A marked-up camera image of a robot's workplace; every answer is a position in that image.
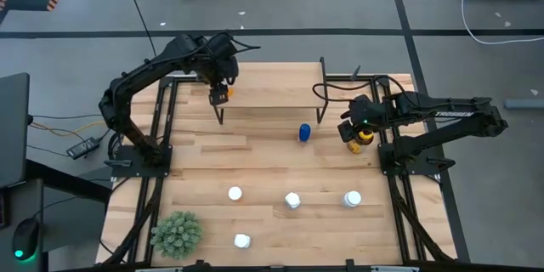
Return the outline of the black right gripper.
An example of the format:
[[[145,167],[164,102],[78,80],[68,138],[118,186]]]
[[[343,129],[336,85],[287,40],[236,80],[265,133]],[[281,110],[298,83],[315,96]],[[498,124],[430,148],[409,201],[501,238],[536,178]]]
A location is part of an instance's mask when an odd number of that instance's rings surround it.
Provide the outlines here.
[[[343,122],[338,125],[341,139],[348,143],[354,138],[354,133],[363,130],[376,132],[385,128],[385,106],[373,102],[365,94],[359,95],[348,102],[348,110],[341,118]]]

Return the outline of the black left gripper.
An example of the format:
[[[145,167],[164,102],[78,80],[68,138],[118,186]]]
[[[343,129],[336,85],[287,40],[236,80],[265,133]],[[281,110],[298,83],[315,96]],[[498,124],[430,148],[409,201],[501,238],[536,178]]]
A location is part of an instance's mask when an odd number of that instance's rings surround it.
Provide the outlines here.
[[[207,80],[209,85],[213,87],[210,88],[208,95],[211,105],[221,105],[229,101],[229,87],[220,83],[235,84],[235,80],[239,76],[238,62],[235,57],[237,52],[236,48],[231,48],[210,55]]]

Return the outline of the yellow fish oil bottle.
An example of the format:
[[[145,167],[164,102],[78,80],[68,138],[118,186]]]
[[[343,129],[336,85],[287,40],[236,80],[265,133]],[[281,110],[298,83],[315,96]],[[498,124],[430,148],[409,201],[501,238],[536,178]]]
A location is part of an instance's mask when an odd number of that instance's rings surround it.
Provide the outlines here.
[[[373,142],[373,139],[374,133],[372,131],[363,130],[358,132],[346,145],[352,153],[359,154]]]

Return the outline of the artificial green bush plant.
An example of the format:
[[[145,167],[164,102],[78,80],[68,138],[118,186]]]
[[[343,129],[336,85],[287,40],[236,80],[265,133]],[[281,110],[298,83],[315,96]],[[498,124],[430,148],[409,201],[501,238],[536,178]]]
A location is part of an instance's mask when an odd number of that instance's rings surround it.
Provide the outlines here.
[[[151,229],[150,244],[164,258],[185,259],[202,239],[199,218],[193,212],[173,212]]]

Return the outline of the black power adapter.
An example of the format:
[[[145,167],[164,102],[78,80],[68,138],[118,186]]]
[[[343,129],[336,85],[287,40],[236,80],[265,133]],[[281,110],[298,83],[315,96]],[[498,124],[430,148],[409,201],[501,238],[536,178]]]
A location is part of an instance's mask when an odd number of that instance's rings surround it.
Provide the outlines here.
[[[86,156],[88,153],[98,148],[99,141],[96,138],[91,137],[69,148],[66,151],[66,154],[73,160],[76,160],[82,156]]]

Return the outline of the grey metal bar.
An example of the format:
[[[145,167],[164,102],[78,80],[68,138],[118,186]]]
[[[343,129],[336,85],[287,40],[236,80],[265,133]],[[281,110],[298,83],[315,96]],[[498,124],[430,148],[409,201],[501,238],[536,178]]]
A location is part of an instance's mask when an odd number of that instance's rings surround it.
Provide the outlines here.
[[[544,99],[506,99],[504,107],[511,110],[544,110]]]

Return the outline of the dark grey computer screen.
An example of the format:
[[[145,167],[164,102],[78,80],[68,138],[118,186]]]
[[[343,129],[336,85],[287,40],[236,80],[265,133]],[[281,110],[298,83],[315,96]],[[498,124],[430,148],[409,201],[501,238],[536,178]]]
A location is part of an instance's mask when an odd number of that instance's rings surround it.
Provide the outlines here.
[[[0,77],[0,189],[24,180],[30,76]]]

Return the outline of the black computer mouse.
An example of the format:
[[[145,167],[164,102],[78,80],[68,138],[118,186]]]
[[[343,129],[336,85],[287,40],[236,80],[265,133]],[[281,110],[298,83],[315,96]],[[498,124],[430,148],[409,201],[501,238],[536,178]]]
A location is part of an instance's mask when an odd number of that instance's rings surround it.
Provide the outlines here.
[[[12,251],[19,261],[25,261],[32,257],[39,240],[40,223],[34,218],[25,218],[15,228],[12,238]]]

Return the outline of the wooden shelf black metal frame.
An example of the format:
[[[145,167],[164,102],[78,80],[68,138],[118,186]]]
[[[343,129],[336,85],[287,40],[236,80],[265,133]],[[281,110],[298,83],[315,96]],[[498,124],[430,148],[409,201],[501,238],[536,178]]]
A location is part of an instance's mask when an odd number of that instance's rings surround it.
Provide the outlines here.
[[[324,59],[317,62],[241,62],[239,76],[230,87],[234,94],[225,104],[215,106],[219,122],[224,121],[226,109],[314,109],[317,122],[322,122],[328,93],[316,83],[326,82]]]

